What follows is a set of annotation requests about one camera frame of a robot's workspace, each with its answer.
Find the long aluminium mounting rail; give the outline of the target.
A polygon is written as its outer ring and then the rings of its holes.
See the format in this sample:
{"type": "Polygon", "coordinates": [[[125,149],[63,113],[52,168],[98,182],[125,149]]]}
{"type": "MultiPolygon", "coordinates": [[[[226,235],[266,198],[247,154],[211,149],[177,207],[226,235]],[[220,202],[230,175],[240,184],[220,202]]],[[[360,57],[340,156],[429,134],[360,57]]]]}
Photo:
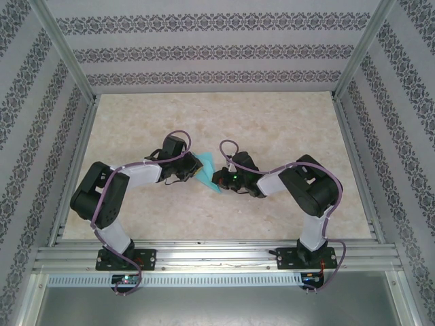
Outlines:
{"type": "MultiPolygon", "coordinates": [[[[394,244],[374,239],[346,240],[346,246],[331,244],[344,261],[342,272],[397,271],[402,260],[394,244]]],[[[293,247],[293,240],[138,240],[138,249],[156,250],[156,272],[261,272],[276,270],[277,259],[270,252],[293,247]]],[[[94,273],[97,252],[95,240],[60,240],[53,247],[37,250],[32,271],[46,274],[94,273]]]]}

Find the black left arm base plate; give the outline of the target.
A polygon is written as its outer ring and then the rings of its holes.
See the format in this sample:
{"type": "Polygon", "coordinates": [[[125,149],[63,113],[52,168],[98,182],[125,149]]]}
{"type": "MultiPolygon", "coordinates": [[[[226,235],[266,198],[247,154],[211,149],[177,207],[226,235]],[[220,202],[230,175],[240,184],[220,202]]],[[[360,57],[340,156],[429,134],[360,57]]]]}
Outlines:
{"type": "MultiPolygon", "coordinates": [[[[135,262],[141,270],[152,271],[155,269],[155,249],[133,249],[127,250],[125,256],[135,262]]],[[[133,271],[136,267],[123,260],[107,249],[101,249],[97,255],[95,269],[98,271],[133,271]]]]}

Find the aluminium side rail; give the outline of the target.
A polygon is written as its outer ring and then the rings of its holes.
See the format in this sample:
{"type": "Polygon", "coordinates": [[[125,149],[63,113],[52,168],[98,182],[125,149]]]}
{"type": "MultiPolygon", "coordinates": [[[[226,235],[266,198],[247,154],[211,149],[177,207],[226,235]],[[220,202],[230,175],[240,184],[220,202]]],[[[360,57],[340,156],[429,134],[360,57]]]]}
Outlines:
{"type": "Polygon", "coordinates": [[[50,228],[50,236],[48,238],[47,247],[55,246],[60,227],[68,218],[70,200],[77,185],[77,180],[81,171],[100,99],[101,95],[96,95],[91,104],[89,104],[79,129],[79,133],[77,134],[73,155],[69,162],[67,178],[65,179],[65,184],[60,195],[60,200],[58,201],[56,214],[54,216],[54,221],[52,227],[50,228]]]}
{"type": "Polygon", "coordinates": [[[338,120],[338,124],[341,129],[341,134],[345,143],[345,147],[347,150],[347,155],[349,156],[349,161],[351,164],[351,169],[353,172],[353,176],[355,179],[355,183],[360,195],[360,199],[362,202],[362,207],[364,209],[364,213],[366,215],[366,219],[368,225],[372,227],[373,230],[373,238],[381,244],[386,244],[387,241],[383,235],[383,231],[381,229],[381,225],[379,223],[379,218],[377,216],[377,212],[375,209],[375,205],[372,201],[370,191],[368,185],[365,180],[365,176],[363,173],[363,168],[358,156],[358,151],[353,142],[352,133],[349,129],[347,120],[345,118],[345,114],[341,104],[332,96],[332,103],[334,106],[336,118],[338,120]]]}

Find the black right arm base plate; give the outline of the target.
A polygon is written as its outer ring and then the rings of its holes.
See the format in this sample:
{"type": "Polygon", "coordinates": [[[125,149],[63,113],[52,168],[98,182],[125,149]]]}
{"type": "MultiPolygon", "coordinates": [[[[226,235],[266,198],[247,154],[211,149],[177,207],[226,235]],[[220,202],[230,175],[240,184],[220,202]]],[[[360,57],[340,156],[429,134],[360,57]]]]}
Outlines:
{"type": "Polygon", "coordinates": [[[324,247],[314,252],[297,247],[277,248],[277,267],[279,270],[317,270],[321,268],[334,269],[337,267],[335,250],[324,247]]]}

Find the aluminium frame post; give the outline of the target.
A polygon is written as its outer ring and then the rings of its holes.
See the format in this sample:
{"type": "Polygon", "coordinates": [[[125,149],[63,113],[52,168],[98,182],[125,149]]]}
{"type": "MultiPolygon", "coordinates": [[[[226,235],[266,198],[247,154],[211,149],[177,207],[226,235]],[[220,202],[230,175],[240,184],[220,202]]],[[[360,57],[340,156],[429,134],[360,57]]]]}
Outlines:
{"type": "Polygon", "coordinates": [[[332,100],[334,102],[342,97],[344,91],[347,89],[347,85],[351,82],[352,77],[357,71],[361,61],[375,39],[378,30],[381,28],[381,25],[387,18],[395,2],[396,0],[379,0],[378,6],[368,21],[367,27],[358,41],[349,62],[338,79],[336,87],[331,92],[332,100]]]}
{"type": "Polygon", "coordinates": [[[78,88],[84,95],[86,102],[94,102],[97,96],[93,92],[86,75],[77,61],[73,50],[67,43],[63,32],[61,31],[54,15],[48,7],[48,4],[45,0],[28,0],[28,2],[48,34],[60,58],[66,64],[78,88]]]}

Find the light blue paper sheet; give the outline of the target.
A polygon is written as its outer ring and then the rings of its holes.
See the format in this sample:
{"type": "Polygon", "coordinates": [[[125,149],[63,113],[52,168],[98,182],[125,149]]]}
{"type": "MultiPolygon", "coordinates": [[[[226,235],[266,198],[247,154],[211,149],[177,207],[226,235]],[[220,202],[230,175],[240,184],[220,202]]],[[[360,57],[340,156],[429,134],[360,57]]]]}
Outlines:
{"type": "Polygon", "coordinates": [[[206,153],[193,153],[203,164],[203,170],[197,174],[194,178],[200,181],[203,185],[217,193],[221,193],[220,188],[212,182],[213,174],[215,172],[215,165],[213,161],[213,155],[210,152],[206,153]]]}

